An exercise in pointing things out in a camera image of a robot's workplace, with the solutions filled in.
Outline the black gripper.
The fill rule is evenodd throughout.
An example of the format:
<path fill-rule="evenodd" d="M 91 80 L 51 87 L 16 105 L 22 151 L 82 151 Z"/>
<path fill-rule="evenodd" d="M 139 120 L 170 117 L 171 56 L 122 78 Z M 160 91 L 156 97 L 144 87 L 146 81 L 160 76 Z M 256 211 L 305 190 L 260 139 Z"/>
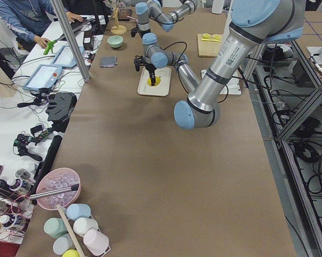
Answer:
<path fill-rule="evenodd" d="M 134 66 L 136 72 L 140 70 L 140 67 L 144 66 L 149 73 L 149 78 L 155 78 L 155 69 L 151 63 L 148 63 L 143 56 L 135 55 L 134 57 Z"/>
<path fill-rule="evenodd" d="M 131 29 L 131 37 L 135 37 L 137 34 L 143 37 L 144 34 L 150 33 L 150 23 L 137 23 L 137 25 Z"/>

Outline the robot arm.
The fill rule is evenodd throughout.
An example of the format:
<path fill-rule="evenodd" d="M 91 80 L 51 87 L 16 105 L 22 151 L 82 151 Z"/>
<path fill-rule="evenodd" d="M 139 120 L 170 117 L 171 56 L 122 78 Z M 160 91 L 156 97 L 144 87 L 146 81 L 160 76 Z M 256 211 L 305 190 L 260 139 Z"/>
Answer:
<path fill-rule="evenodd" d="M 131 37 L 135 37 L 136 34 L 143 37 L 144 34 L 150 33 L 150 19 L 156 21 L 164 31 L 169 32 L 174 27 L 174 24 L 184 16 L 194 13 L 198 7 L 198 1 L 195 0 L 180 2 L 182 5 L 169 13 L 165 13 L 162 10 L 159 1 L 137 3 L 135 5 L 137 25 L 131 30 Z"/>
<path fill-rule="evenodd" d="M 234 1 L 230 7 L 229 35 L 222 43 L 213 63 L 199 79 L 187 62 L 185 54 L 163 50 L 157 36 L 150 31 L 150 19 L 164 31 L 197 9 L 197 1 L 182 1 L 169 13 L 163 12 L 159 1 L 140 2 L 135 6 L 137 30 L 141 34 L 144 54 L 134 60 L 135 68 L 145 66 L 151 85 L 156 85 L 155 70 L 174 67 L 184 88 L 185 100 L 174 107 L 174 119 L 183 129 L 209 127 L 220 116 L 217 97 L 231 80 L 248 52 L 263 43 L 285 43 L 303 33 L 305 1 Z"/>

